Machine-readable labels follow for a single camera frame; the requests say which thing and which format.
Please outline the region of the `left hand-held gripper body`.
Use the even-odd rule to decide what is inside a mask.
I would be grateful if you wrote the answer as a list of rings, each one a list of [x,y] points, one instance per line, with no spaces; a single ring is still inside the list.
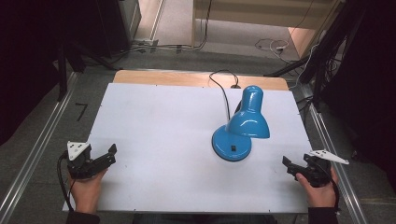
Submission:
[[[89,143],[67,143],[67,168],[73,179],[88,179],[106,169],[107,155],[91,158]]]

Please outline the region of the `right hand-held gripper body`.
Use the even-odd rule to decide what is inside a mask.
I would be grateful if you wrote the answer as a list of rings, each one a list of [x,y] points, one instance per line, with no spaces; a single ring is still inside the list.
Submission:
[[[328,150],[312,150],[304,154],[304,160],[308,165],[308,177],[306,178],[314,188],[320,188],[332,181],[331,161],[341,164],[349,164],[343,159]]]

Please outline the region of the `blue desk lamp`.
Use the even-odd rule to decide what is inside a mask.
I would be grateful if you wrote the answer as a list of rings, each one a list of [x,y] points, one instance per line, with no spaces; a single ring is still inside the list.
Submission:
[[[262,114],[262,100],[260,87],[244,88],[239,110],[212,135],[212,147],[220,158],[241,161],[252,149],[252,138],[270,137],[268,123]]]

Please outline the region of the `person's right hand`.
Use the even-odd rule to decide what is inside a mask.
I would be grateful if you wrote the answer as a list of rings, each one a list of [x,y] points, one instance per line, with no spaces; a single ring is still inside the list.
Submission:
[[[304,188],[307,195],[307,202],[310,207],[335,207],[338,196],[334,191],[332,182],[327,185],[314,188],[308,180],[300,173],[296,175],[300,185]]]

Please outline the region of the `person's left hand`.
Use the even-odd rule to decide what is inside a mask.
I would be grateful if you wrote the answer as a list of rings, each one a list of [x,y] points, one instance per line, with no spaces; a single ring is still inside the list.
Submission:
[[[104,170],[88,179],[73,179],[69,176],[70,190],[77,212],[91,215],[96,213],[101,195],[102,179],[106,172],[107,170]]]

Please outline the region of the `white table cover sheet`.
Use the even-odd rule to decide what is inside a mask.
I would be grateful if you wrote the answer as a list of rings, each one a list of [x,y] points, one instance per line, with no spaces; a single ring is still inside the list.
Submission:
[[[303,213],[304,190],[282,157],[302,163],[311,149],[290,91],[266,91],[270,137],[243,160],[221,159],[213,132],[242,96],[238,89],[111,83],[89,136],[92,156],[117,146],[102,181],[101,211]]]

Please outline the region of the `black metal stand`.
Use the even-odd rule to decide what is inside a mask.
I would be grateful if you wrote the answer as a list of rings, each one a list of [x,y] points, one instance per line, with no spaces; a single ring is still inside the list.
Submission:
[[[61,102],[64,96],[67,94],[66,58],[63,44],[61,44],[58,49],[58,70],[60,74],[58,101]]]

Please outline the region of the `black tripod stand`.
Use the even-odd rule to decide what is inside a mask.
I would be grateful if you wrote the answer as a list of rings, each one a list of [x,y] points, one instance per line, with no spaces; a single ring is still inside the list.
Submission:
[[[335,54],[343,40],[351,36],[359,27],[369,0],[346,0],[343,8],[336,16],[322,40],[311,48],[308,56],[291,63],[286,67],[268,74],[267,77],[280,77],[287,72],[304,66],[304,71],[299,75],[297,82],[308,84],[314,78],[315,86],[310,103],[319,109],[321,87],[325,79],[327,61]]]

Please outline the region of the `light wooden furniture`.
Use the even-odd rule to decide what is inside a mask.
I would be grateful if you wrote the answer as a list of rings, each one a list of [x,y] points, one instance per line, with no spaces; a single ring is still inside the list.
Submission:
[[[308,54],[320,33],[328,30],[346,0],[193,0],[192,31],[195,21],[209,18],[288,27],[300,58]]]

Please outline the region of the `aluminium floor rail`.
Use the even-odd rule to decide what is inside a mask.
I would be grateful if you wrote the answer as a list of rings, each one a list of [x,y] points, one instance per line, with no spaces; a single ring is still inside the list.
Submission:
[[[308,104],[304,117],[305,129],[307,131],[312,148],[324,148],[338,156],[339,153],[336,151],[336,147],[332,142],[322,114],[316,110],[313,103]],[[339,217],[341,219],[348,219],[349,224],[369,224],[357,194],[353,189],[352,183],[347,175],[347,166],[345,164],[333,162],[332,167],[339,178]]]
[[[43,127],[40,135],[35,140],[27,159],[22,164],[20,171],[16,178],[12,181],[7,190],[5,198],[1,201],[0,205],[0,224],[7,224],[10,220],[12,213],[18,204],[23,192],[25,191],[33,172],[38,165],[48,143],[54,133],[60,118],[62,117],[70,98],[76,88],[80,73],[72,72],[67,79],[69,89],[66,91],[64,98],[57,102],[52,109],[45,126]]]

